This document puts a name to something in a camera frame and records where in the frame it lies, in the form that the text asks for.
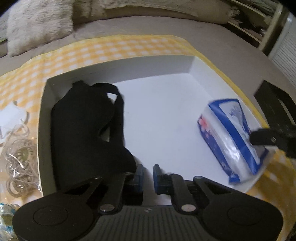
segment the black bag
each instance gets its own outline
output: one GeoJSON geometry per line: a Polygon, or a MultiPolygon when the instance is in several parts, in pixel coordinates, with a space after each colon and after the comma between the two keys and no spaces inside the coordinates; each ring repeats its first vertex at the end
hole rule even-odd
{"type": "Polygon", "coordinates": [[[135,172],[124,147],[124,101],[116,86],[78,81],[52,109],[51,148],[56,186],[64,189],[94,176],[135,172]],[[116,94],[114,104],[107,96],[116,94]],[[110,127],[110,140],[100,135],[110,127]]]}

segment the plastic wrapper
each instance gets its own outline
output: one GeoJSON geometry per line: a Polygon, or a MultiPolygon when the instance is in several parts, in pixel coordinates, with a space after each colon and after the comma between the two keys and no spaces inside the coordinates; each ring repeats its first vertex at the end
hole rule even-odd
{"type": "Polygon", "coordinates": [[[0,156],[2,202],[28,197],[40,190],[36,138],[30,135],[28,128],[23,130],[10,133],[0,156]]]}
{"type": "Polygon", "coordinates": [[[0,241],[17,240],[13,231],[12,218],[19,206],[0,203],[0,241]]]}
{"type": "Polygon", "coordinates": [[[198,126],[230,183],[241,183],[256,175],[268,150],[249,142],[250,129],[237,99],[211,102],[198,126]]]}

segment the bed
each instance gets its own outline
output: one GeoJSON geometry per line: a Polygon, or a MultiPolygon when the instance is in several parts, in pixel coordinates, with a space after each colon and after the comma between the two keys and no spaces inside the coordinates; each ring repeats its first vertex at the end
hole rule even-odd
{"type": "Polygon", "coordinates": [[[258,109],[260,107],[253,94],[262,80],[282,88],[296,101],[296,89],[257,48],[218,24],[169,17],[133,16],[76,25],[74,32],[63,39],[19,56],[0,58],[0,75],[22,66],[37,55],[70,43],[116,34],[169,34],[184,38],[237,84],[258,109]]]}

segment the yellow checkered cloth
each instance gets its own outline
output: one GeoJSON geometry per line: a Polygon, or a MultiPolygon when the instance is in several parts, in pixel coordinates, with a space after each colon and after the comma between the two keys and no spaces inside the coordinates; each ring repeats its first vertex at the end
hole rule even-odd
{"type": "MultiPolygon", "coordinates": [[[[151,55],[199,57],[232,87],[262,126],[267,126],[250,100],[223,72],[187,41],[169,35],[118,35],[89,39],[37,56],[0,77],[0,109],[11,101],[16,101],[18,106],[30,113],[27,125],[33,133],[37,133],[41,97],[48,78],[91,64],[151,55]]],[[[278,241],[284,241],[296,222],[296,174],[284,153],[279,151],[275,154],[273,161],[249,194],[272,203],[281,211],[284,226],[278,241]]],[[[38,197],[40,193],[35,192],[30,197],[9,199],[9,202],[23,204],[38,197]]],[[[1,202],[7,201],[7,194],[2,193],[1,202]]]]}

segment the tissue box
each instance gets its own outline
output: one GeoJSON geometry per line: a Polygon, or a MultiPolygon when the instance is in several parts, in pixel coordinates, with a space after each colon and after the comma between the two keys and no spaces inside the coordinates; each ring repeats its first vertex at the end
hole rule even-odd
{"type": "Polygon", "coordinates": [[[257,174],[268,150],[249,142],[250,129],[238,99],[211,102],[198,127],[230,183],[241,183],[257,174]]]}

